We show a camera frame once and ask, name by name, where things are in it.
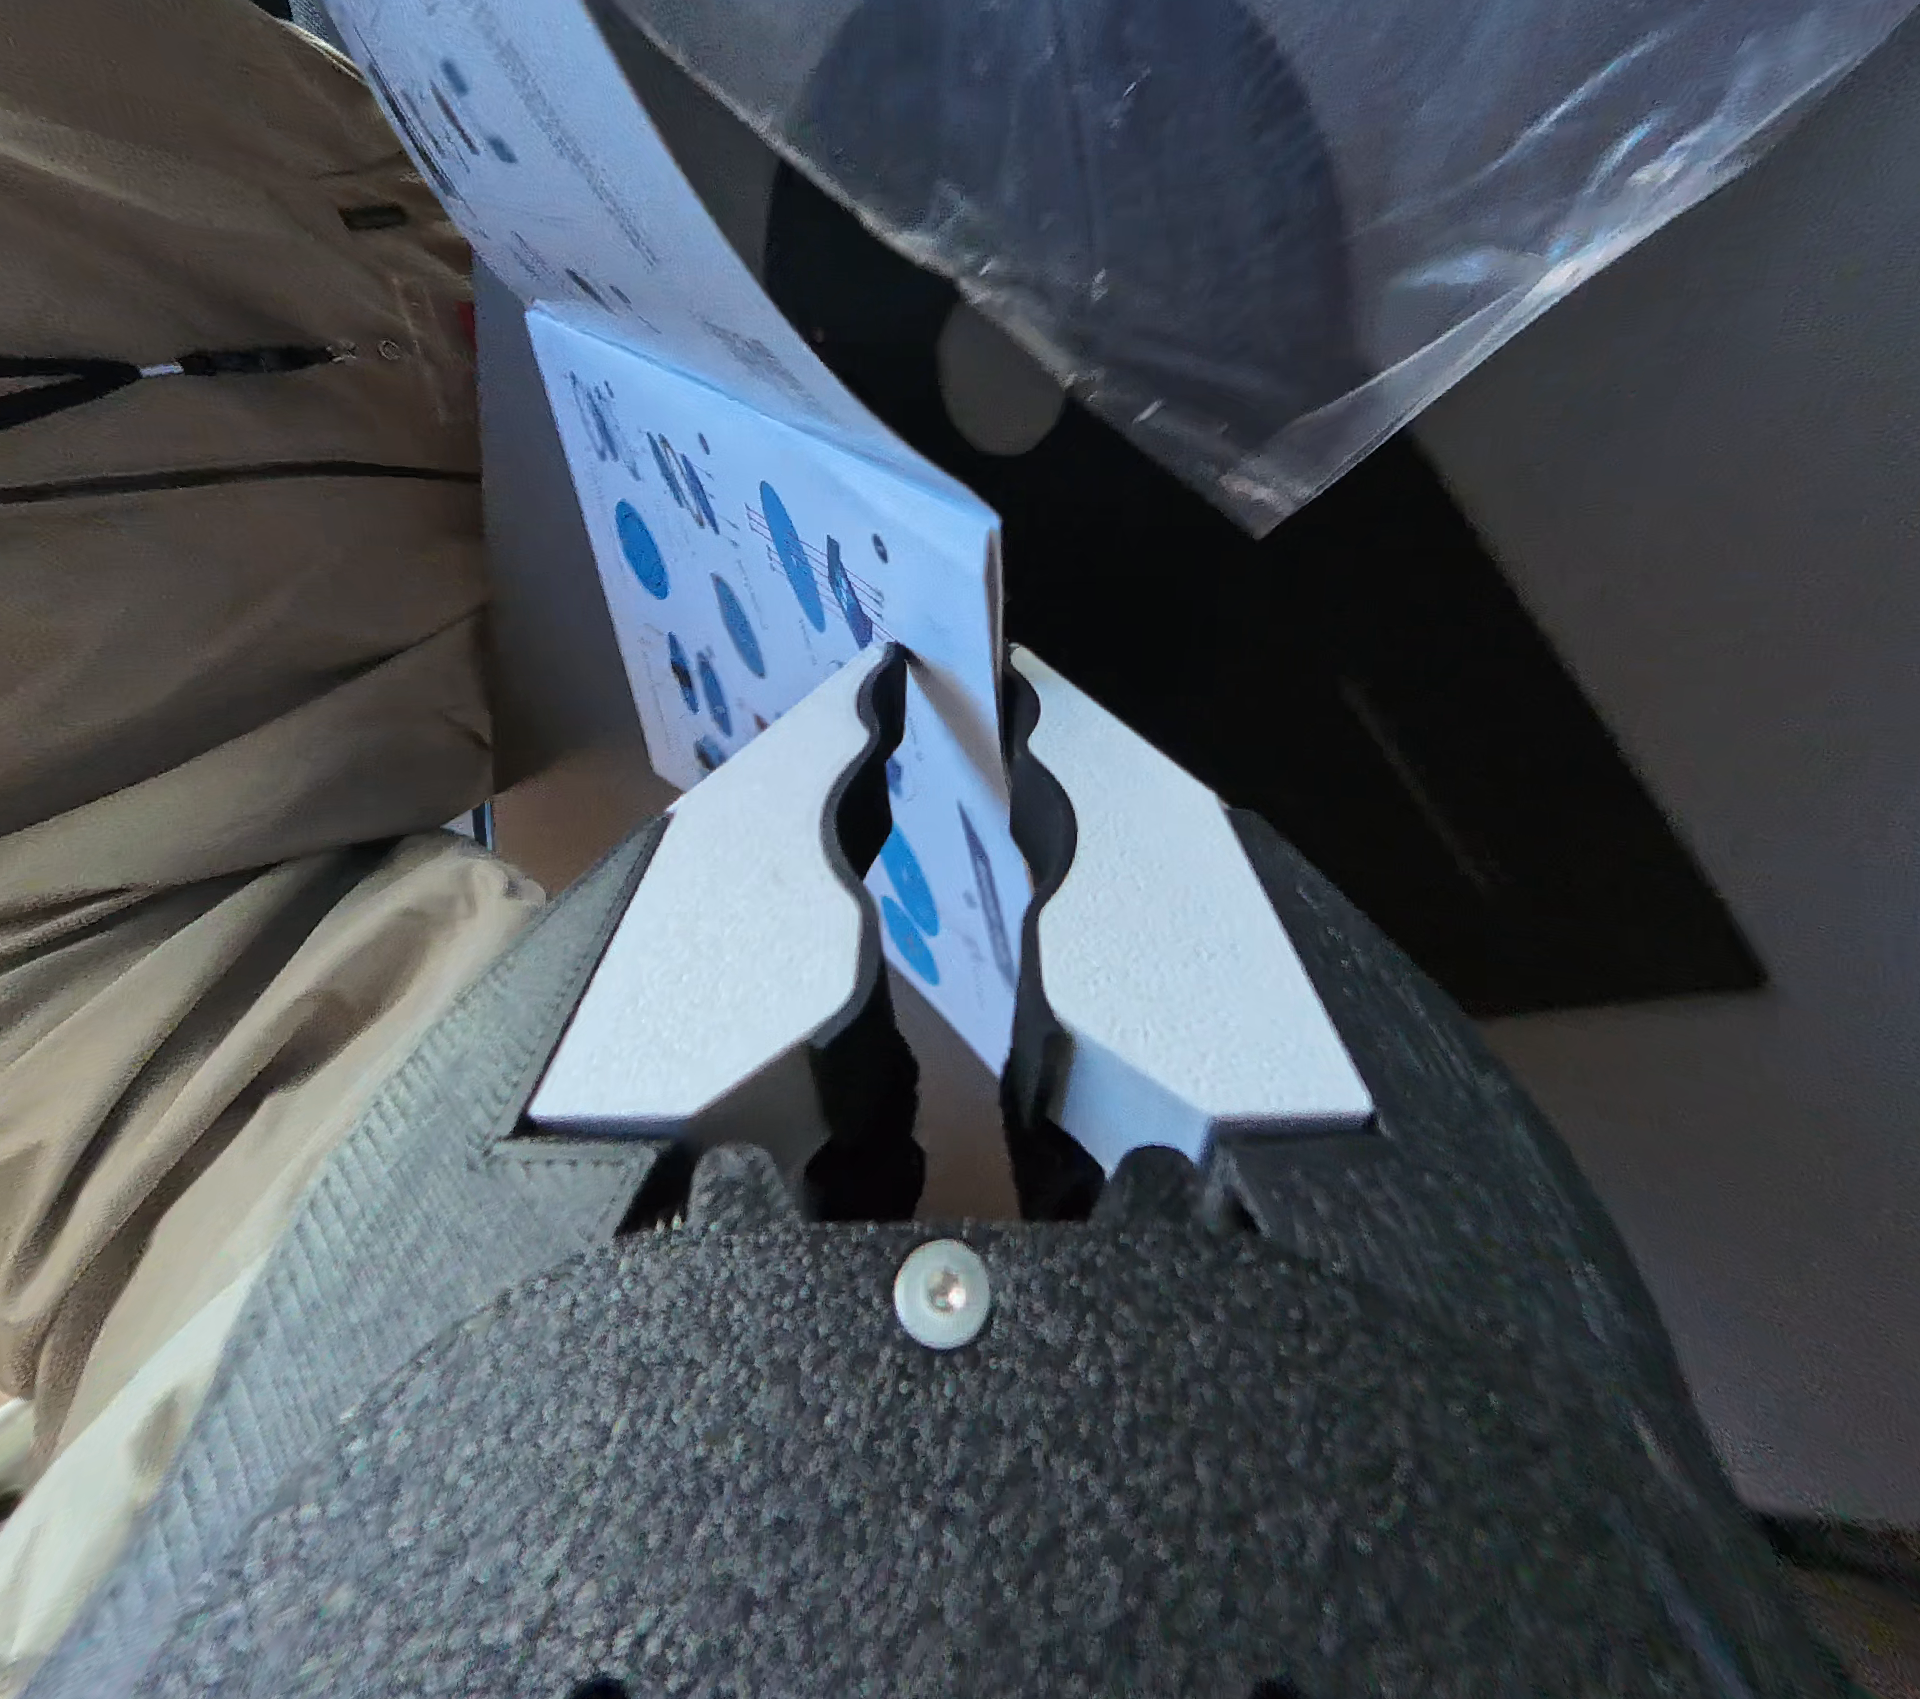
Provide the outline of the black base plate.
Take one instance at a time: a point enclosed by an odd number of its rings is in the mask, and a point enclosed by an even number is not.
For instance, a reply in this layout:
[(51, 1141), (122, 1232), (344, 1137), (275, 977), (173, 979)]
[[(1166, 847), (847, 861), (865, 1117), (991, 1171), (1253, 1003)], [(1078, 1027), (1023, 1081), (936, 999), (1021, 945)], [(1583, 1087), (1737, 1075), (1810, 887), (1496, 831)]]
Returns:
[[(875, 207), (968, 193), (1092, 275), (1100, 365), (1226, 367), (1244, 449), (1357, 389), (1335, 163), (1239, 0), (860, 0), (791, 135)], [(1002, 519), (1008, 635), (1311, 865), (1476, 1017), (1762, 991), (1728, 901), (1427, 455), (1248, 535), (793, 165), (764, 277), (821, 361)]]

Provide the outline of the white user manual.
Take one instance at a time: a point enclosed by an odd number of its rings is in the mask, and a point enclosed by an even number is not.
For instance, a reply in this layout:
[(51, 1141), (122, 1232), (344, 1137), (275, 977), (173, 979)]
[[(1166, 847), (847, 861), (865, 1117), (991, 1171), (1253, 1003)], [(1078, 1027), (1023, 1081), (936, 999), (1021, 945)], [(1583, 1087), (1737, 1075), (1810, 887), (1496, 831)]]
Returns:
[(1000, 527), (775, 311), (582, 0), (317, 0), (472, 255), (524, 305), (654, 771), (719, 769), (899, 647), (882, 947), (995, 1071), (1021, 915)]

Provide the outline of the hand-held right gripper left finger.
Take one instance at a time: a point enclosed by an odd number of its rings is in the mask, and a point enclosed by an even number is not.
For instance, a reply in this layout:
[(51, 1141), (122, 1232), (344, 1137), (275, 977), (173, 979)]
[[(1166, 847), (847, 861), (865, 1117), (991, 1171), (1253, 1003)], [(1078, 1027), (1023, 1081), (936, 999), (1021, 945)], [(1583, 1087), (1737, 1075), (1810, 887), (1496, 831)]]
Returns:
[(919, 1069), (865, 875), (906, 655), (868, 647), (676, 799), (528, 1101), (534, 1135), (764, 1149), (810, 1216), (906, 1220)]

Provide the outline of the clear plastic bag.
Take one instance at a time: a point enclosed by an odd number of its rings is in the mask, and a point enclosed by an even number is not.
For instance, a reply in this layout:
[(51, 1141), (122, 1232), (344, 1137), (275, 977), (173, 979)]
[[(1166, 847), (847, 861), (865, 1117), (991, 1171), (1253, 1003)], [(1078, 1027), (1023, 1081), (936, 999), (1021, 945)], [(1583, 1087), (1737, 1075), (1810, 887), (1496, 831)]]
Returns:
[(1916, 0), (589, 0), (778, 173), (852, 375), (939, 343), (1269, 533), (1737, 175)]

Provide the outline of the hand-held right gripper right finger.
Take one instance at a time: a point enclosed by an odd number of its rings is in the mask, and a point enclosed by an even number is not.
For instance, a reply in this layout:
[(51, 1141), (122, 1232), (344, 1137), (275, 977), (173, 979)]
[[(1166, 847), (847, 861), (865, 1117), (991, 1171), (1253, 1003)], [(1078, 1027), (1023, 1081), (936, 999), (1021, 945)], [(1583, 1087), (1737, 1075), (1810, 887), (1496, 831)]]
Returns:
[(1020, 1214), (1088, 1216), (1132, 1153), (1366, 1133), (1373, 1095), (1233, 811), (1060, 669), (1010, 651), (1032, 875), (1002, 1071)]

